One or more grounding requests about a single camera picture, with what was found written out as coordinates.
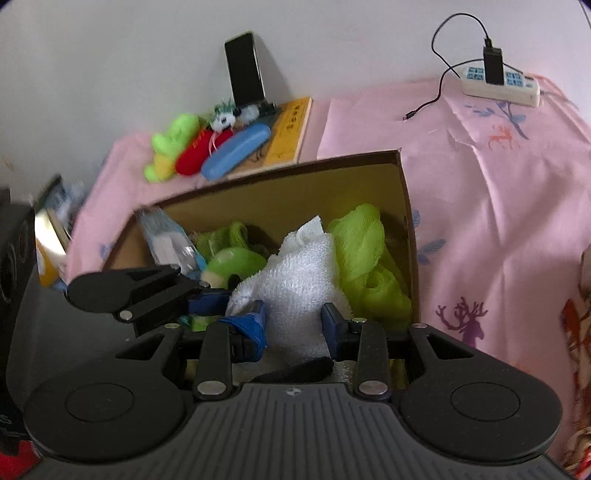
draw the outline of white cloth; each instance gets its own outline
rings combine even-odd
[[[324,233],[316,216],[285,237],[263,270],[238,285],[227,315],[236,315],[254,300],[267,305],[268,347],[260,365],[251,366],[255,375],[329,356],[322,335],[322,305],[331,301],[351,318],[349,302],[338,287],[338,272],[333,238]]]

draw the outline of power strip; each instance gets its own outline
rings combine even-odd
[[[466,95],[493,100],[506,100],[526,106],[540,104],[540,85],[535,78],[518,72],[505,71],[505,84],[492,85],[485,80],[484,69],[468,67],[460,76],[462,92]]]

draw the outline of white wall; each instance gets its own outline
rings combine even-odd
[[[0,11],[0,181],[37,192],[89,181],[118,137],[164,128],[230,94],[223,42],[245,30],[270,100],[439,76],[429,44],[455,11],[505,61],[553,79],[591,119],[591,31],[577,0],[12,0]],[[452,62],[482,54],[453,20]]]

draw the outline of open cardboard box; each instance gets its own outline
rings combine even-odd
[[[417,247],[400,152],[333,158],[219,183],[158,204],[187,233],[243,222],[249,241],[277,252],[291,231],[320,215],[324,227],[361,203],[381,213],[386,246],[410,287],[413,323],[420,321]],[[153,265],[133,216],[106,268]]]

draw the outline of book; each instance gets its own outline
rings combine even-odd
[[[234,168],[226,178],[237,179],[297,164],[311,105],[311,97],[280,105],[280,112],[271,128],[271,139]]]

